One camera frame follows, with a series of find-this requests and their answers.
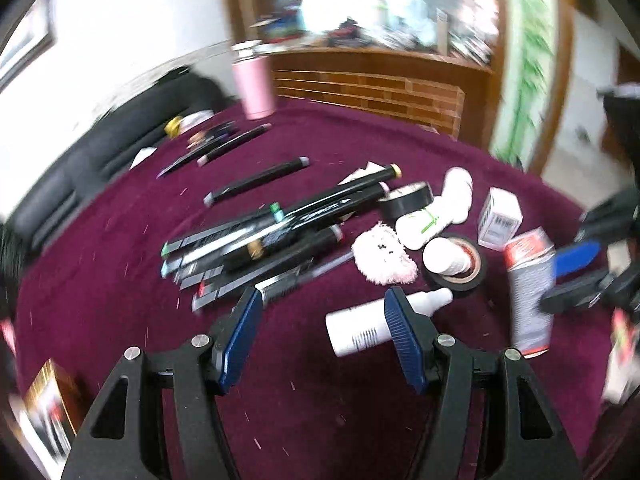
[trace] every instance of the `table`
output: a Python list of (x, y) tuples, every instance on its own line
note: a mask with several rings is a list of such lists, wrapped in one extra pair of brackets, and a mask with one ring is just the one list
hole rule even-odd
[[(255, 124), (237, 105), (220, 114), (221, 121), (230, 119), (238, 120), (242, 131)], [(234, 302), (194, 315), (193, 290), (178, 292), (160, 278), (164, 242), (263, 203), (287, 206), (335, 185), (368, 160), (399, 164), (403, 175), (395, 186), (427, 180), (435, 194), (448, 168), (467, 168), (474, 180), (469, 220), (449, 232), (475, 236), (482, 204), (494, 186), (519, 197), (524, 215), (519, 232), (543, 226), (556, 246), (575, 234), (576, 205), (537, 177), (449, 137), (366, 112), (287, 98), (278, 101), (268, 121), (271, 131), (204, 168), (191, 164), (156, 179), (184, 152), (187, 139), (164, 143), (108, 187), (42, 255), (18, 300), (23, 392), (53, 358), (95, 395), (129, 346), (173, 349), (207, 330)], [(202, 205), (211, 189), (303, 155), (311, 165), (293, 176), (212, 209)], [(344, 247), (377, 220), (376, 212), (350, 219), (343, 229)], [(472, 348), (498, 351), (509, 344), (508, 282), (501, 254), (484, 252), (490, 266), (484, 287), (440, 310), (434, 323)], [(423, 286), (419, 278), (405, 291)], [(404, 476), (432, 401), (416, 396), (405, 383), (391, 343), (337, 358), (324, 326), (328, 312), (380, 298), (384, 291), (349, 263), (265, 311), (241, 381), (218, 401), (244, 480)], [(600, 411), (609, 349), (609, 315), (597, 308), (557, 316), (550, 351), (531, 362), (579, 456)], [(471, 432), (479, 427), (477, 408)], [(175, 454), (177, 439), (168, 437), (168, 443)], [(468, 447), (460, 478), (473, 475), (476, 460)]]

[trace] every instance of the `black tape roll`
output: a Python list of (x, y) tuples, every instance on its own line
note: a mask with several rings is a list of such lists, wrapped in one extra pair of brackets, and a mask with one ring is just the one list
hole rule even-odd
[(414, 182), (391, 190), (387, 196), (378, 200), (378, 207), (382, 219), (391, 227), (395, 227), (396, 220), (401, 216), (427, 207), (431, 202), (431, 186), (427, 182)]
[(438, 238), (448, 238), (453, 243), (462, 247), (471, 257), (472, 267), (467, 272), (456, 274), (455, 276), (443, 276), (427, 270), (423, 262), (420, 262), (424, 281), (431, 287), (431, 290), (446, 287), (453, 292), (454, 298), (464, 298), (484, 282), (486, 277), (487, 262), (480, 252), (480, 247), (466, 236), (454, 233), (441, 233)]

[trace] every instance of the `pink bottle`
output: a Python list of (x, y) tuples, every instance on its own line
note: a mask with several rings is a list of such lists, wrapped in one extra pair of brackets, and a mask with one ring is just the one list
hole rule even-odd
[(247, 119), (268, 117), (276, 110), (271, 67), (267, 56), (260, 56), (255, 47), (261, 41), (245, 41), (231, 47), (238, 53), (233, 71), (242, 109)]

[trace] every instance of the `framed picture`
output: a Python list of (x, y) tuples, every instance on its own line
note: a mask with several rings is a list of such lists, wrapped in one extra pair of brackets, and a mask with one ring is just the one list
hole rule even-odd
[(53, 41), (50, 0), (36, 0), (0, 54), (0, 92)]

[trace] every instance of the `white box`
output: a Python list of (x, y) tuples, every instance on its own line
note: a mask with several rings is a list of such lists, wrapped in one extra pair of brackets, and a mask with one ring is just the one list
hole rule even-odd
[(504, 249), (522, 223), (518, 198), (511, 192), (492, 187), (478, 222), (478, 243), (495, 251)]

